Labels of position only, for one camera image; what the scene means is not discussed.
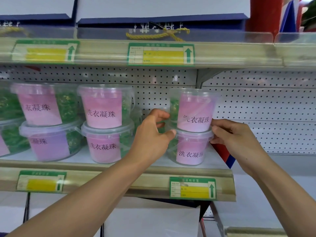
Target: shelf bracket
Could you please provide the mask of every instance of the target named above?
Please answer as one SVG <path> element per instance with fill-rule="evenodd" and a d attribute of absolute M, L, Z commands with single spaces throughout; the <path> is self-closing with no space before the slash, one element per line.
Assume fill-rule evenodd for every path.
<path fill-rule="evenodd" d="M 203 83 L 217 74 L 223 71 L 232 71 L 232 70 L 240 70 L 239 68 L 207 68 L 207 69 L 198 69 L 197 71 L 197 82 L 195 84 L 195 88 L 202 89 Z"/>

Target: stacked plastic buckets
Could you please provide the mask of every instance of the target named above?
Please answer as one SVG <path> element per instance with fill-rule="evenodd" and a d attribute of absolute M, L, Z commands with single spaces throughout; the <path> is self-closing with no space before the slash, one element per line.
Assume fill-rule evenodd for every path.
<path fill-rule="evenodd" d="M 134 92 L 126 85 L 80 85 L 86 121 L 81 127 L 92 159 L 114 163 L 124 157 L 133 142 L 134 122 L 130 119 Z"/>
<path fill-rule="evenodd" d="M 171 88 L 170 119 L 166 130 L 177 134 L 167 150 L 169 158 L 182 165 L 199 165 L 213 138 L 211 121 L 218 94 L 201 89 Z"/>
<path fill-rule="evenodd" d="M 26 121 L 20 135 L 27 137 L 37 160 L 54 161 L 70 157 L 81 149 L 82 121 L 77 116 L 76 85 L 13 83 Z"/>
<path fill-rule="evenodd" d="M 9 81 L 0 81 L 0 157 L 30 148 L 27 138 L 19 134 L 25 118 L 16 94 L 10 93 L 10 85 Z"/>

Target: person's right hand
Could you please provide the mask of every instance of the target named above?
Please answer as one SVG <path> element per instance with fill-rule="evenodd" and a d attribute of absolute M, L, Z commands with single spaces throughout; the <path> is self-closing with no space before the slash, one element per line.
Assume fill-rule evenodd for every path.
<path fill-rule="evenodd" d="M 269 155 L 247 124 L 227 119 L 213 119 L 211 125 L 216 136 L 210 143 L 225 145 L 248 175 L 254 177 L 258 168 L 269 165 Z"/>

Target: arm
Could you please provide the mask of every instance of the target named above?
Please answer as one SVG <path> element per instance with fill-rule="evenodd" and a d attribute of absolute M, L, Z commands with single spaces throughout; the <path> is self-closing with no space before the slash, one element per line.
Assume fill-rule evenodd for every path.
<path fill-rule="evenodd" d="M 159 134 L 169 114 L 158 109 L 137 128 L 129 153 L 106 171 L 54 203 L 8 237 L 93 236 L 131 184 L 166 151 L 175 130 Z"/>
<path fill-rule="evenodd" d="M 211 143 L 226 145 L 243 170 L 258 183 L 287 235 L 315 236 L 315 200 L 269 157 L 249 126 L 213 120 L 212 130 L 216 138 Z"/>

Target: forearm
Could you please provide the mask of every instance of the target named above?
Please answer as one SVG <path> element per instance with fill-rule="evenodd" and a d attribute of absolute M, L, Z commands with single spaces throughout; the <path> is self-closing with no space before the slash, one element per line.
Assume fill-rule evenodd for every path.
<path fill-rule="evenodd" d="M 316 233 L 316 202 L 270 158 L 254 171 L 254 179 L 267 197 L 289 237 Z"/>
<path fill-rule="evenodd" d="M 150 164 L 126 157 L 31 218 L 8 237 L 93 236 Z"/>

